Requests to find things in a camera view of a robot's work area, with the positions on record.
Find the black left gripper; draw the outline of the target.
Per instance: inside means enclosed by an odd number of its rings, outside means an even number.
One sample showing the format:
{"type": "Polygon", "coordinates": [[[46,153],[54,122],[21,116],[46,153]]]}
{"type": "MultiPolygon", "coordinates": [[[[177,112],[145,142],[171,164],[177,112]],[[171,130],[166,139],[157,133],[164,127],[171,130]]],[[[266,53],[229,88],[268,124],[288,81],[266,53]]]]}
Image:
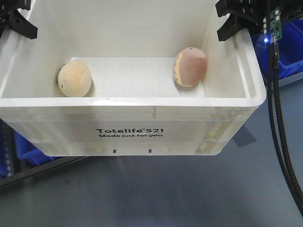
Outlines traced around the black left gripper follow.
{"type": "Polygon", "coordinates": [[[0,35],[5,29],[10,29],[28,39],[36,39],[38,28],[31,24],[18,9],[30,10],[30,0],[0,1],[0,35]]]}

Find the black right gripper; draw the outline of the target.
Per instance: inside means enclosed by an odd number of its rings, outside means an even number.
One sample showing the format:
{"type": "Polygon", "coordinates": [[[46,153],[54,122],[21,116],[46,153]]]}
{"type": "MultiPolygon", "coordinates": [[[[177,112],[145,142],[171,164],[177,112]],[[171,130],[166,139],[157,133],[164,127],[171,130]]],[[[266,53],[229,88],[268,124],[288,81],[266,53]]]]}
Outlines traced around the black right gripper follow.
{"type": "Polygon", "coordinates": [[[229,16],[217,30],[218,40],[227,41],[243,29],[253,35],[261,33],[263,19],[277,7],[280,8],[282,24],[303,18],[302,0],[219,0],[215,4],[217,16],[229,16]]]}

